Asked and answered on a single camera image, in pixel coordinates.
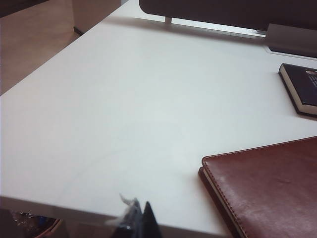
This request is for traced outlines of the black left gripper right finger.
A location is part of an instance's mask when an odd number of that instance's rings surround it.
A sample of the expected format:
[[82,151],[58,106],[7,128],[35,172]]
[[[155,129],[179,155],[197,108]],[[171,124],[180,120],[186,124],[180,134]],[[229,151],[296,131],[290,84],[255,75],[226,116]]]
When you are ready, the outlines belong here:
[[142,237],[162,238],[162,234],[154,216],[150,203],[147,201],[142,215]]

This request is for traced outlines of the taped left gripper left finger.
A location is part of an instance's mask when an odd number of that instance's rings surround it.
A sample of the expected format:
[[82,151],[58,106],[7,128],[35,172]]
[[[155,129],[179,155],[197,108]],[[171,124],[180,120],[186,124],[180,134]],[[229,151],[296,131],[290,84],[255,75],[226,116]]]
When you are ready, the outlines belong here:
[[122,194],[120,194],[120,199],[126,205],[126,208],[119,217],[106,221],[106,226],[113,229],[110,237],[141,238],[143,235],[143,214],[138,199],[127,199]]

